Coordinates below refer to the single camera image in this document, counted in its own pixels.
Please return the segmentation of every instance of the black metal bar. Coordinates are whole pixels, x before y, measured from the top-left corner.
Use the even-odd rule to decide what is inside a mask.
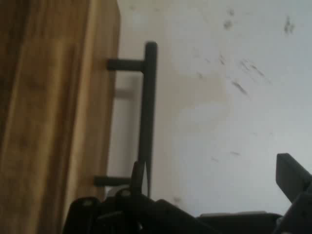
[[[96,187],[105,186],[119,186],[119,185],[130,185],[131,178],[126,177],[111,177],[111,176],[95,176],[94,185]]]
[[[151,187],[156,67],[157,44],[155,42],[148,42],[145,45],[143,68],[144,78],[142,87],[141,119],[138,144],[138,161],[146,162],[148,196],[150,195]]]
[[[138,161],[145,163],[148,182],[148,195],[151,187],[154,108],[156,92],[156,67],[157,67],[157,44],[148,42],[145,44],[144,61],[131,59],[109,59],[107,69],[110,71],[141,71],[143,73],[142,101],[140,132],[138,144]],[[111,180],[112,177],[95,177],[96,186],[121,185],[120,178]]]
[[[107,70],[109,71],[138,71],[142,72],[144,61],[131,59],[109,59]]]

